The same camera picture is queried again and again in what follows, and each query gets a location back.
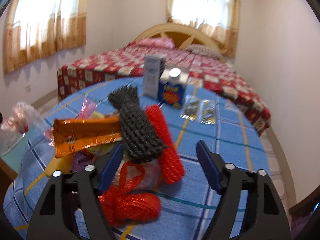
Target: electrical outlet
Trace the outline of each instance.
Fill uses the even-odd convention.
[[[31,91],[31,85],[26,86],[26,92],[29,93]]]

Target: brown curtain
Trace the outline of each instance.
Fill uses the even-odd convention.
[[[4,73],[86,43],[87,0],[12,0],[4,39]]]
[[[221,53],[235,57],[239,0],[166,0],[167,22],[201,30],[217,42]]]

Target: pillow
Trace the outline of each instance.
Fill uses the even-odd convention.
[[[143,38],[140,41],[134,41],[128,44],[128,46],[143,46],[143,47],[155,47],[173,49],[174,41],[171,38]]]
[[[213,57],[217,59],[223,59],[220,51],[218,49],[210,48],[201,44],[191,44],[187,47],[188,51],[191,51],[194,54]]]

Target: red checkered bedspread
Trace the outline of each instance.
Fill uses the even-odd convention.
[[[166,64],[189,68],[189,84],[233,101],[261,134],[270,111],[259,95],[226,64],[179,49],[127,47],[76,60],[58,70],[59,100],[93,84],[121,77],[143,76],[145,54],[166,55]]]

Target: white cap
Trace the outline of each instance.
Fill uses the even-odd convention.
[[[169,71],[169,79],[171,81],[179,81],[180,80],[181,70],[179,68],[173,68]]]

